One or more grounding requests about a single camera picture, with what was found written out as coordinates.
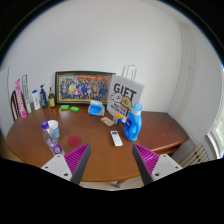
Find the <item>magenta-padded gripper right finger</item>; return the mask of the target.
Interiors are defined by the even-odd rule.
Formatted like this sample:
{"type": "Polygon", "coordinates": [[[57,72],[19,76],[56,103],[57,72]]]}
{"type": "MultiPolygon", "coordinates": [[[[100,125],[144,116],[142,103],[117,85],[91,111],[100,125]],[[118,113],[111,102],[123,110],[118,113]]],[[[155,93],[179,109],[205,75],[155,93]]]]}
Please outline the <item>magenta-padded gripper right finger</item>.
{"type": "Polygon", "coordinates": [[[138,144],[133,145],[132,154],[136,160],[142,181],[145,185],[182,169],[169,155],[158,155],[138,144]]]}

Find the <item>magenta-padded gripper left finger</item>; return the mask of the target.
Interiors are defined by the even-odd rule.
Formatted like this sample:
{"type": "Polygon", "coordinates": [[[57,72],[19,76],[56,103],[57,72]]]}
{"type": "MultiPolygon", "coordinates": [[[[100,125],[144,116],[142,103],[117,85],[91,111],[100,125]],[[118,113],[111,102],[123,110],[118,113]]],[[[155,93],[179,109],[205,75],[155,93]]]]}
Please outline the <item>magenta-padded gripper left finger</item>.
{"type": "Polygon", "coordinates": [[[66,155],[57,154],[42,169],[79,185],[91,154],[91,144],[85,144],[66,155]]]}

